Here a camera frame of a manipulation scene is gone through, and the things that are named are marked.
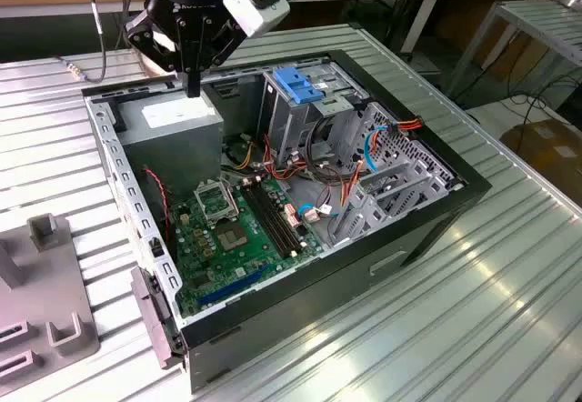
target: blue drive bay latch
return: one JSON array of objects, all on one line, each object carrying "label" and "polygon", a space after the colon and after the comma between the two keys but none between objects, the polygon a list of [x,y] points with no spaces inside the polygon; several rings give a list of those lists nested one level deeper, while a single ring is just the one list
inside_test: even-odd
[{"label": "blue drive bay latch", "polygon": [[324,97],[324,94],[314,88],[294,67],[277,68],[273,73],[277,82],[298,104],[315,102]]}]

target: gray plastic stand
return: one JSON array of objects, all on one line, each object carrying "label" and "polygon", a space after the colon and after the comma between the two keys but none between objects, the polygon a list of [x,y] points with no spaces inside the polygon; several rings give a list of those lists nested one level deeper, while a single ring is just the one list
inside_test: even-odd
[{"label": "gray plastic stand", "polygon": [[0,396],[98,348],[66,219],[37,216],[0,233]]}]

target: blue cable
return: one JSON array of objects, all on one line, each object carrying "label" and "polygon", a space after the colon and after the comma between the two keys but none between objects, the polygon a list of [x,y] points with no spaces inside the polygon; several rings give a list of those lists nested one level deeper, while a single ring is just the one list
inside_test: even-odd
[{"label": "blue cable", "polygon": [[304,211],[307,211],[307,209],[311,209],[313,208],[313,205],[311,204],[305,204],[299,207],[299,209],[297,209],[297,213],[299,214],[299,216],[301,216]]},{"label": "blue cable", "polygon": [[367,166],[370,167],[370,170],[372,170],[373,172],[376,172],[377,168],[376,168],[376,166],[374,166],[374,163],[372,162],[372,157],[370,156],[370,137],[375,132],[387,131],[389,127],[392,127],[392,126],[379,126],[379,127],[377,127],[372,132],[370,132],[366,136],[366,139],[364,140],[364,158],[366,159]]}]

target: expansion slot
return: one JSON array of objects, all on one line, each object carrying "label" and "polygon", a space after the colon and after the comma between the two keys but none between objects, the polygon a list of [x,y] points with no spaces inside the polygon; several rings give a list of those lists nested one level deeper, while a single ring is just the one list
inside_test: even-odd
[{"label": "expansion slot", "polygon": [[291,226],[279,215],[266,191],[261,186],[242,189],[243,197],[255,213],[266,234],[275,243],[282,258],[288,258],[301,250]]},{"label": "expansion slot", "polygon": [[241,279],[237,279],[237,281],[228,284],[227,286],[223,286],[217,291],[213,291],[212,293],[208,293],[207,295],[200,297],[198,299],[198,305],[202,306],[218,302],[224,299],[225,297],[233,295],[234,293],[242,290],[243,288],[247,288],[251,284],[257,282],[261,278],[263,272],[266,269],[267,269],[266,266],[261,267],[256,272],[251,273],[248,276],[245,276]]}]

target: metal slat surface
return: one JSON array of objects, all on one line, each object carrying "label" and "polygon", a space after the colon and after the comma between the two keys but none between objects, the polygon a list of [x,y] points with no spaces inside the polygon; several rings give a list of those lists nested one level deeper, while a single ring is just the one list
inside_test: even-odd
[{"label": "metal slat surface", "polygon": [[[493,187],[421,260],[197,399],[573,400],[582,389],[579,208],[364,31],[276,32],[226,64],[329,48],[345,49]],[[140,76],[131,54],[116,58],[129,75],[108,82]],[[98,55],[71,59],[98,68]],[[67,216],[102,346],[3,402],[191,400],[188,376],[157,364],[129,288],[135,256],[79,106],[83,85],[59,85],[63,76],[50,59],[0,66],[0,90],[4,81],[23,90],[0,94],[0,230],[47,211]]]},{"label": "metal slat surface", "polygon": [[582,65],[582,13],[553,0],[504,2],[497,9],[508,22]]}]

